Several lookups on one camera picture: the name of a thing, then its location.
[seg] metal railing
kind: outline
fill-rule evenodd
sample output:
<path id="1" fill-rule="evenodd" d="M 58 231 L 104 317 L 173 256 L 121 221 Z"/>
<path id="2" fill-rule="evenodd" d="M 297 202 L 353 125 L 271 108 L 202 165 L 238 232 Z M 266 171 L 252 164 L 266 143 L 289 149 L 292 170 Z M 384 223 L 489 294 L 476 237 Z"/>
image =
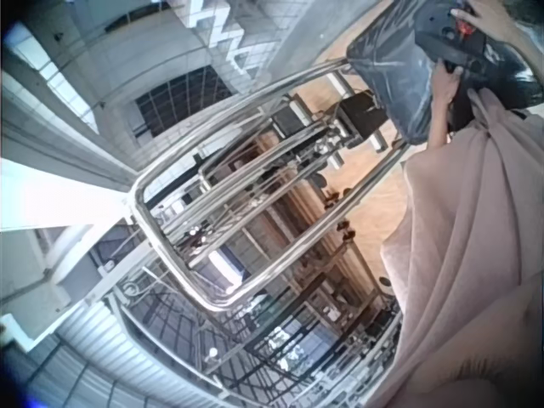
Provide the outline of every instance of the metal railing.
<path id="1" fill-rule="evenodd" d="M 196 274 L 191 268 L 194 268 L 206 255 L 209 255 L 213 250 L 219 248 L 228 239 L 232 238 L 236 231 L 245 231 L 247 223 L 258 215 L 261 210 L 266 209 L 272 201 L 283 196 L 298 180 L 303 179 L 307 174 L 312 173 L 314 167 L 317 168 L 319 166 L 318 164 L 315 164 L 315 162 L 312 163 L 310 165 L 310 170 L 303 170 L 298 176 L 269 195 L 268 198 L 264 198 L 263 201 L 258 204 L 257 209 L 253 209 L 243 214 L 239 219 L 233 217 L 235 212 L 233 212 L 232 207 L 229 207 L 229 204 L 232 204 L 231 201 L 235 200 L 240 193 L 243 193 L 244 189 L 250 183 L 254 182 L 259 176 L 262 176 L 266 166 L 279 160 L 290 150 L 308 141 L 319 132 L 326 131 L 328 129 L 327 123 L 322 120 L 311 123 L 294 136 L 281 141 L 272 149 L 265 151 L 261 156 L 248 162 L 215 185 L 203 183 L 205 186 L 204 190 L 207 191 L 191 202 L 190 205 L 186 207 L 182 213 L 178 214 L 164 230 L 153 219 L 150 210 L 144 203 L 145 188 L 150 185 L 153 179 L 160 176 L 181 156 L 191 152 L 201 142 L 212 137 L 217 131 L 221 130 L 230 122 L 243 117 L 248 111 L 258 108 L 264 102 L 279 96 L 296 86 L 317 77 L 321 77 L 327 73 L 334 72 L 345 65 L 345 59 L 329 61 L 284 78 L 283 80 L 275 82 L 268 87 L 249 95 L 231 108 L 218 113 L 206 123 L 195 127 L 183 137 L 178 144 L 153 162 L 135 182 L 129 194 L 129 205 L 139 227 L 145 233 L 149 243 L 155 249 L 161 261 L 166 265 L 166 268 L 171 271 L 172 275 L 181 286 L 181 289 L 204 309 L 215 312 L 232 309 L 237 305 L 242 304 L 251 295 L 254 295 L 256 292 L 267 286 L 274 278 L 281 275 L 284 270 L 290 267 L 302 254 L 320 240 L 332 226 L 346 215 L 346 213 L 359 204 L 360 200 L 371 190 L 371 188 L 388 173 L 394 164 L 398 162 L 407 150 L 407 145 L 400 144 L 393 149 L 333 209 L 324 214 L 294 242 L 291 242 L 283 253 L 271 258 L 269 263 L 262 270 L 253 273 L 240 286 L 228 293 L 210 294 L 207 292 L 198 281 Z M 336 149 L 334 146 L 332 146 L 332 148 L 329 146 L 328 150 L 325 150 L 325 152 L 326 154 L 334 154 Z M 178 241 L 186 235 L 191 228 L 194 228 L 194 226 L 206 220 L 207 217 L 211 216 L 214 211 L 217 211 L 220 208 L 224 208 L 226 213 L 230 215 L 230 219 L 235 220 L 234 225 L 229 225 L 230 229 L 228 229 L 227 233 L 220 235 L 212 245 L 207 246 L 203 251 L 197 253 L 194 257 L 191 257 L 191 259 L 187 261 L 182 259 L 171 241 Z"/>

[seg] white wall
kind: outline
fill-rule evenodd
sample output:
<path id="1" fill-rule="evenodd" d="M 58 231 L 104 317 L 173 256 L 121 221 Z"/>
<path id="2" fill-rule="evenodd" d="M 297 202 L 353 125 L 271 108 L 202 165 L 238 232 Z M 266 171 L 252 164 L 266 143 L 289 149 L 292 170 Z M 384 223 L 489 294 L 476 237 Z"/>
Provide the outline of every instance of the white wall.
<path id="1" fill-rule="evenodd" d="M 2 298 L 43 278 L 45 263 L 34 231 L 11 231 L 0 235 L 0 291 Z M 36 339 L 68 306 L 63 290 L 42 283 L 33 290 L 3 302 L 2 315 L 12 314 L 25 334 Z"/>
<path id="2" fill-rule="evenodd" d="M 3 159 L 0 230 L 108 224 L 125 213 L 125 194 Z"/>
<path id="3" fill-rule="evenodd" d="M 107 189 L 128 191 L 132 181 L 111 163 L 60 137 L 2 95 L 2 158 Z"/>

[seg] beige cloth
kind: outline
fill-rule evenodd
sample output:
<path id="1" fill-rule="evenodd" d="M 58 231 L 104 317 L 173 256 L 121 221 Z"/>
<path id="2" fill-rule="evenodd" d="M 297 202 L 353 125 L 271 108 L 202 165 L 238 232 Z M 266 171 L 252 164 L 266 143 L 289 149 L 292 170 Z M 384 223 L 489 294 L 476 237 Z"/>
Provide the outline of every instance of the beige cloth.
<path id="1" fill-rule="evenodd" d="M 404 320 L 369 407 L 387 405 L 421 361 L 544 269 L 544 121 L 487 89 L 470 98 L 470 126 L 405 164 L 408 207 L 382 248 Z"/>

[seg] building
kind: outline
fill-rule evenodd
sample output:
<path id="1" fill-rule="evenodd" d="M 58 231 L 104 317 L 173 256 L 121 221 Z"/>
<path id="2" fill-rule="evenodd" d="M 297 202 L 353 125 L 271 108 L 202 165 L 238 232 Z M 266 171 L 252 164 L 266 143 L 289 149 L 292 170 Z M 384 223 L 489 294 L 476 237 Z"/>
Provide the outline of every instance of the building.
<path id="1" fill-rule="evenodd" d="M 400 316 L 348 224 L 215 313 L 185 292 L 128 209 L 151 163 L 191 129 L 312 65 L 374 5 L 360 3 L 351 13 L 337 6 L 331 22 L 334 7 L 321 0 L 43 0 L 11 27 L 1 319 L 7 362 L 27 393 L 51 406 L 310 406 L 347 399 L 332 392 L 345 381 L 371 383 L 394 351 Z M 311 154 L 325 129 L 310 102 L 292 91 L 246 111 L 145 188 L 150 214 L 204 292 L 235 292 L 342 198 L 319 188 L 316 174 L 342 163 L 326 146 Z M 307 129 L 315 132 L 289 139 Z M 208 187 L 283 142 L 292 149 L 251 183 L 225 189 L 228 207 L 212 202 L 190 227 L 179 222 Z M 290 180 L 302 185 L 276 193 Z M 360 364 L 371 370 L 352 375 Z"/>

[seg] floor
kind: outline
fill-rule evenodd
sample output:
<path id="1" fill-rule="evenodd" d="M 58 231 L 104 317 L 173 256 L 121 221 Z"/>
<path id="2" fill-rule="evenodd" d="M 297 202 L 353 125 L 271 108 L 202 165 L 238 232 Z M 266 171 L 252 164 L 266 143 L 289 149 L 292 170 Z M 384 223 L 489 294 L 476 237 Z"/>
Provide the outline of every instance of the floor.
<path id="1" fill-rule="evenodd" d="M 391 0 L 377 4 L 362 18 L 355 21 L 328 49 L 317 59 L 318 62 L 339 58 L 345 55 L 345 50 L 351 41 L 357 37 L 389 4 Z M 350 85 L 356 90 L 364 90 L 367 86 L 358 76 L 346 77 Z M 339 100 L 338 92 L 326 78 L 320 78 L 297 90 L 306 105 L 313 111 L 324 111 Z M 396 135 L 396 128 L 391 121 L 386 122 L 380 129 L 384 138 L 391 144 Z M 411 148 L 408 157 L 421 147 Z M 347 188 L 353 187 L 359 180 L 368 174 L 374 166 L 387 154 L 378 154 L 370 144 L 364 143 L 352 150 L 344 149 L 340 152 L 345 164 L 339 170 L 328 167 L 322 174 L 326 177 L 328 186 L 326 194 L 339 192 L 341 195 Z M 319 217 L 323 212 L 320 202 L 311 201 L 312 218 Z M 395 169 L 357 206 L 349 215 L 348 220 L 356 231 L 355 242 L 365 257 L 371 272 L 377 277 L 387 276 L 380 256 L 383 241 L 396 229 L 400 223 L 406 206 L 405 184 L 401 166 Z M 350 279 L 367 291 L 370 282 L 360 270 L 348 268 Z"/>

